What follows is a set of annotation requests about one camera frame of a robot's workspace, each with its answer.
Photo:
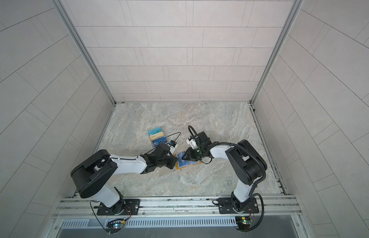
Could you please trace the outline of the left corner metal post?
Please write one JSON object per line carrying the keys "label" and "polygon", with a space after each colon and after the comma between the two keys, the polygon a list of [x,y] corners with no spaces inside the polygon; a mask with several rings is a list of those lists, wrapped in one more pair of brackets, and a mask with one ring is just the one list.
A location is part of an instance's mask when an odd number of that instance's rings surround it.
{"label": "left corner metal post", "polygon": [[80,51],[81,55],[83,56],[85,62],[87,63],[89,69],[93,73],[96,80],[99,82],[101,87],[104,89],[106,95],[109,97],[110,101],[112,102],[113,106],[117,103],[111,94],[108,86],[106,85],[103,77],[101,76],[95,62],[93,61],[92,57],[89,54],[89,51],[84,45],[81,37],[79,36],[78,31],[76,30],[75,26],[73,25],[71,19],[68,16],[67,11],[65,10],[63,4],[59,0],[51,0],[52,5],[54,6],[57,14],[59,15],[60,19],[62,20],[63,24],[65,25],[66,29],[68,30],[70,36],[72,37],[73,42],[76,44],[78,50]]}

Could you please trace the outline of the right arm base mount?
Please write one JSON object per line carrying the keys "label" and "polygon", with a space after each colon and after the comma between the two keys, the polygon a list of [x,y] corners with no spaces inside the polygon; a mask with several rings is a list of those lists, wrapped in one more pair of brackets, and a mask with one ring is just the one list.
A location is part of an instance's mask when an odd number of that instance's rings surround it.
{"label": "right arm base mount", "polygon": [[214,199],[212,202],[219,208],[220,214],[259,213],[258,203],[253,197],[243,203],[238,199],[229,197],[220,197]]}

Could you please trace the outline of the teal card in stand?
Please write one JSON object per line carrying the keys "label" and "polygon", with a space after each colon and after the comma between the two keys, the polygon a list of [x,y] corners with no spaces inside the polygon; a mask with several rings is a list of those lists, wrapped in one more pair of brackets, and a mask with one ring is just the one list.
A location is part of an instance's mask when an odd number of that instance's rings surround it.
{"label": "teal card in stand", "polygon": [[161,133],[161,132],[162,132],[161,127],[158,127],[158,128],[149,130],[148,131],[148,135],[151,136],[151,135],[155,135],[155,134],[158,134],[158,133]]}

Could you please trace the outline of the yellow leather card holder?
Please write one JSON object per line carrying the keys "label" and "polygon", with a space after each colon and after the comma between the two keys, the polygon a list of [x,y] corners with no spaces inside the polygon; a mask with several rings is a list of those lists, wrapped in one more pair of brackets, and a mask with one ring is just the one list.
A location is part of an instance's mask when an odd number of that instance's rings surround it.
{"label": "yellow leather card holder", "polygon": [[176,153],[175,156],[177,157],[177,162],[175,164],[175,167],[177,170],[192,166],[192,165],[197,165],[197,164],[201,164],[201,161],[188,161],[188,160],[183,160],[183,156],[185,155],[185,151]]}

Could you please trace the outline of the blue card in stand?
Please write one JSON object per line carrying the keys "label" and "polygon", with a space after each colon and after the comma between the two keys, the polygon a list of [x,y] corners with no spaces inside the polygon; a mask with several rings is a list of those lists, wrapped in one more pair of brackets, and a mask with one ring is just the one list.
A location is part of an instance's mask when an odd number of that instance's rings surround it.
{"label": "blue card in stand", "polygon": [[157,147],[159,144],[166,144],[167,143],[167,138],[165,136],[157,138],[155,140],[152,141],[152,144],[154,147]]}

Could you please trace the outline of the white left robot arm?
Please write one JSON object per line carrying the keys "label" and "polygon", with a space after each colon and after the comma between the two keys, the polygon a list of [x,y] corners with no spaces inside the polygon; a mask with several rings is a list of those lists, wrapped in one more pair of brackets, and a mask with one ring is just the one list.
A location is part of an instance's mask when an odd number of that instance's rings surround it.
{"label": "white left robot arm", "polygon": [[107,150],[97,151],[71,171],[71,178],[81,198],[93,197],[107,208],[121,204],[121,193],[108,184],[108,180],[118,174],[147,174],[156,168],[173,169],[177,157],[173,155],[177,143],[157,145],[151,153],[135,157],[115,156]]}

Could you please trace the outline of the corner metal post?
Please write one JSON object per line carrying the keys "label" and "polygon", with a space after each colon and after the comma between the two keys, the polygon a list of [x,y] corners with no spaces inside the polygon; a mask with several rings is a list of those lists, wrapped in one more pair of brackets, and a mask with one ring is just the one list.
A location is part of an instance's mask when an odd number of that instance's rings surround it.
{"label": "corner metal post", "polygon": [[289,31],[292,27],[292,24],[295,20],[295,18],[297,17],[297,14],[301,8],[301,5],[302,5],[303,1],[302,0],[295,0],[291,9],[290,9],[290,12],[289,12],[289,15],[288,17],[286,18],[286,21],[284,23],[284,26],[282,28],[282,31],[280,32],[280,35],[278,37],[278,40],[275,44],[275,47],[273,49],[273,52],[269,58],[269,61],[263,71],[263,74],[261,76],[261,79],[258,83],[258,86],[253,94],[253,97],[252,97],[252,100],[250,101],[250,104],[251,105],[254,105],[256,100],[258,99],[258,96],[260,94],[260,91],[261,89],[263,88],[263,85],[271,71],[271,68],[273,67],[275,61],[276,61],[276,58],[278,57],[280,51],[281,51],[281,48],[286,40],[286,37],[288,36],[289,34]]}
{"label": "corner metal post", "polygon": [[112,102],[113,106],[117,103],[111,94],[108,86],[106,85],[103,77],[101,76],[95,62],[93,61],[92,57],[89,54],[89,51],[84,45],[81,37],[79,36],[78,31],[76,30],[75,26],[73,25],[71,19],[68,16],[67,11],[65,10],[63,4],[59,0],[51,0],[52,5],[54,6],[57,14],[59,15],[60,19],[62,20],[63,24],[65,25],[66,29],[68,30],[70,36],[72,37],[73,42],[76,44],[78,50],[80,51],[81,55],[83,56],[85,62],[87,63],[89,69],[93,73],[96,80],[99,82],[101,87],[104,89],[106,95],[109,97],[110,101]]}

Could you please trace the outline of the beige card in stand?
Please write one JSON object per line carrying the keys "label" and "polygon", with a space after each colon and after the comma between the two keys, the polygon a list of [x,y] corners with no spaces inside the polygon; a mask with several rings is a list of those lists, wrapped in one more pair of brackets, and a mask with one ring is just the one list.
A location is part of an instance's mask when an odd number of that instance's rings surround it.
{"label": "beige card in stand", "polygon": [[158,134],[155,134],[155,135],[151,135],[151,136],[149,136],[149,138],[150,138],[151,141],[154,141],[154,140],[157,140],[161,137],[164,137],[164,135],[165,134],[163,132],[161,132],[161,133],[158,133]]}

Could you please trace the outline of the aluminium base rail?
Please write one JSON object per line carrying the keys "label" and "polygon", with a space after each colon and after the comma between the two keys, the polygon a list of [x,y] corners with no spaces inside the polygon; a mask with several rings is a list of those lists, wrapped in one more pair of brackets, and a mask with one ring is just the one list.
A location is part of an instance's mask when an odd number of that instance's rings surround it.
{"label": "aluminium base rail", "polygon": [[[301,215],[299,203],[293,195],[264,194],[263,201],[259,198],[250,205],[245,212],[236,213],[230,206],[219,205],[217,196],[179,196],[179,197],[139,197],[138,203],[130,202],[126,198],[128,207],[132,210],[132,218],[153,217],[215,217],[215,216],[248,216],[255,219],[260,217],[262,208],[264,215]],[[56,211],[52,214],[54,219],[68,218],[125,218],[125,210],[118,215],[110,212],[97,214],[101,205],[92,199],[64,198],[60,201]]]}

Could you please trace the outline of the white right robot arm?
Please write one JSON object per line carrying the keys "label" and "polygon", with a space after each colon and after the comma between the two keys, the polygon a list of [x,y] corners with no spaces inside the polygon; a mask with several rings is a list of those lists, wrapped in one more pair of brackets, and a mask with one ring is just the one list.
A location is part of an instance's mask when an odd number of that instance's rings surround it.
{"label": "white right robot arm", "polygon": [[186,141],[190,147],[183,160],[202,161],[210,159],[226,159],[230,162],[238,177],[238,183],[232,192],[232,203],[236,210],[244,206],[254,197],[257,185],[266,179],[267,163],[247,140],[239,143],[212,142],[205,132],[190,132]]}

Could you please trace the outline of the perforated vent strip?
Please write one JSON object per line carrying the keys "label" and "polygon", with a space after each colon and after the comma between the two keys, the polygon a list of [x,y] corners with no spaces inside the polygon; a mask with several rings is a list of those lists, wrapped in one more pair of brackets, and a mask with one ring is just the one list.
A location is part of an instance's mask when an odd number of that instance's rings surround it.
{"label": "perforated vent strip", "polygon": [[[111,219],[64,219],[64,229],[106,228]],[[130,218],[124,228],[171,228],[171,227],[236,227],[235,218],[231,217],[155,217]]]}

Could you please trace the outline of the green circuit board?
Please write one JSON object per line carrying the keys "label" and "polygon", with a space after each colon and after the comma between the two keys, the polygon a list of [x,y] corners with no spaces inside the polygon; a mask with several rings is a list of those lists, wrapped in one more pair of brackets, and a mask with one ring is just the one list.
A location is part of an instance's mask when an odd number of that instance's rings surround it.
{"label": "green circuit board", "polygon": [[124,219],[115,219],[107,223],[108,229],[122,229],[125,226],[126,221]]}
{"label": "green circuit board", "polygon": [[251,217],[235,217],[237,230],[249,230],[252,225]]}

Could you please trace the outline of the right corner metal post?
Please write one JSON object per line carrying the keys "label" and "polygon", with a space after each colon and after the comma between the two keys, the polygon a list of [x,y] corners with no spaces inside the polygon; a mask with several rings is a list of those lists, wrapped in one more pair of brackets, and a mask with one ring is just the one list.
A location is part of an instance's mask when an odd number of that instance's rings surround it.
{"label": "right corner metal post", "polygon": [[261,89],[263,88],[263,85],[271,71],[271,68],[273,67],[275,61],[276,61],[276,58],[278,57],[280,51],[281,51],[281,48],[286,40],[286,37],[288,36],[289,34],[289,31],[292,27],[292,24],[295,20],[295,18],[297,17],[297,14],[301,8],[301,5],[302,5],[303,1],[302,0],[295,0],[291,9],[290,9],[290,12],[289,12],[289,15],[288,17],[286,18],[286,21],[284,23],[284,26],[282,28],[282,31],[280,32],[280,35],[278,37],[278,40],[275,44],[275,47],[273,49],[273,52],[269,58],[269,61],[263,71],[263,74],[261,76],[261,79],[258,83],[258,86],[253,94],[253,97],[252,97],[252,100],[250,101],[250,104],[251,105],[254,105],[256,100],[258,99],[258,96],[260,94],[260,91]]}

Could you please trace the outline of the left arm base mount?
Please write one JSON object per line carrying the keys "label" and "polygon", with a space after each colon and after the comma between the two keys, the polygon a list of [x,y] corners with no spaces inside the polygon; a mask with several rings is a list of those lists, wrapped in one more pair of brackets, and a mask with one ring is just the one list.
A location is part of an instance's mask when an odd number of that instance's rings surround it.
{"label": "left arm base mount", "polygon": [[106,207],[103,203],[98,206],[97,215],[99,216],[117,216],[117,215],[137,215],[140,199],[121,199],[111,208]]}

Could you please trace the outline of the left green circuit board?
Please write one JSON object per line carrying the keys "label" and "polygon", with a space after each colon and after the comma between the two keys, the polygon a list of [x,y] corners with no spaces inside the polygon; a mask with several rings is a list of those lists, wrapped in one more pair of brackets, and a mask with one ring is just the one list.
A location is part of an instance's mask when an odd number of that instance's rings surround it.
{"label": "left green circuit board", "polygon": [[126,221],[124,219],[115,219],[107,223],[108,229],[122,229],[125,226]]}

